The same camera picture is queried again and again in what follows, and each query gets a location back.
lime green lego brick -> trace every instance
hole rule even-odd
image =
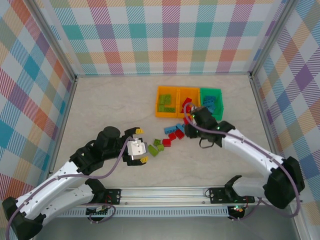
[[[158,148],[158,151],[161,152],[163,150],[165,150],[165,146],[163,144],[160,144],[158,146],[156,146]]]
[[[176,109],[174,107],[165,107],[164,112],[165,113],[175,113]]]
[[[165,95],[165,100],[164,100],[166,105],[170,105],[171,104],[171,95],[167,94]]]
[[[159,152],[152,145],[148,146],[148,151],[154,157],[159,154]]]
[[[154,146],[158,146],[160,144],[161,144],[161,140],[160,139],[155,139],[154,142],[153,142]]]
[[[159,104],[165,104],[165,103],[166,103],[166,95],[160,95]]]
[[[158,112],[159,113],[164,113],[165,112],[165,105],[160,104],[159,107],[158,107]]]

purple cable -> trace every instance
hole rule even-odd
[[[61,178],[69,178],[69,177],[77,177],[77,178],[85,178],[85,179],[104,179],[108,176],[110,176],[113,171],[116,169],[118,163],[120,162],[120,159],[122,157],[122,155],[124,154],[125,152],[125,149],[127,147],[127,143],[129,141],[132,141],[133,138],[132,137],[128,137],[125,141],[124,141],[124,144],[123,144],[123,147],[121,148],[121,151],[120,151],[120,154],[117,158],[117,160],[115,161],[113,167],[111,168],[111,170],[106,174],[106,175],[103,175],[103,176],[88,176],[88,175],[83,175],[83,174],[66,174],[66,175],[61,175],[61,176],[58,176],[57,178],[53,178],[51,180],[49,180],[48,182],[44,183],[42,186],[40,186],[37,190],[35,190],[15,211],[14,213],[12,214],[12,216],[10,217],[9,221],[8,221],[8,224],[6,226],[6,230],[5,230],[5,239],[6,240],[10,240],[10,226],[15,218],[15,216],[18,214],[18,212],[24,207],[25,203],[28,203],[38,192],[40,192],[43,188],[45,188],[47,185],[49,185],[50,183],[56,181],[56,180],[59,180]]]
[[[82,204],[82,205],[86,205],[86,206],[104,205],[104,206],[108,206],[110,208],[113,208],[113,213],[111,214],[111,216],[105,217],[104,219],[102,219],[100,221],[93,221],[91,219],[91,216],[92,216],[93,213],[91,213],[89,215],[89,220],[91,221],[92,224],[102,224],[102,223],[108,221],[109,219],[111,219],[116,214],[116,207],[113,206],[112,204],[109,204],[109,203],[86,203],[86,204]]]
[[[301,208],[301,203],[300,203],[300,197],[299,197],[299,191],[297,189],[297,186],[295,184],[295,181],[293,180],[293,178],[290,176],[289,172],[275,159],[273,159],[273,157],[271,155],[269,155],[267,152],[263,151],[262,149],[260,149],[259,147],[257,147],[256,145],[252,144],[251,142],[239,137],[239,136],[236,136],[234,134],[231,134],[231,133],[228,133],[228,132],[223,132],[223,131],[214,131],[214,130],[208,130],[208,129],[205,129],[205,128],[202,128],[202,127],[199,127],[197,126],[196,124],[194,124],[188,117],[187,115],[187,106],[188,105],[192,105],[193,107],[197,107],[195,104],[193,104],[192,102],[188,102],[186,105],[184,105],[184,108],[183,108],[183,113],[184,113],[184,116],[185,116],[185,119],[188,121],[189,124],[191,124],[195,129],[201,131],[201,132],[204,132],[204,133],[208,133],[208,134],[220,134],[220,135],[226,135],[226,136],[230,136],[232,138],[235,138],[235,139],[238,139],[238,140],[241,140],[242,142],[246,143],[247,145],[249,145],[250,147],[254,148],[255,150],[257,150],[258,152],[260,152],[261,154],[263,154],[264,156],[266,156],[268,159],[270,159],[271,161],[273,161],[275,164],[278,165],[278,167],[284,172],[284,174],[287,176],[287,178],[289,179],[292,187],[293,187],[293,191],[294,191],[294,194],[295,194],[295,200],[296,200],[296,210],[293,214],[287,214],[287,213],[284,213],[282,212],[281,210],[279,210],[278,208],[276,208],[275,206],[272,206],[272,205],[269,205],[267,204],[265,201],[263,201],[261,198],[258,197],[259,199],[259,202],[262,202],[264,203],[266,206],[274,209],[277,213],[279,213],[280,215],[282,215],[283,217],[286,217],[286,218],[293,218],[295,216],[298,215],[299,211],[300,211],[300,208]]]

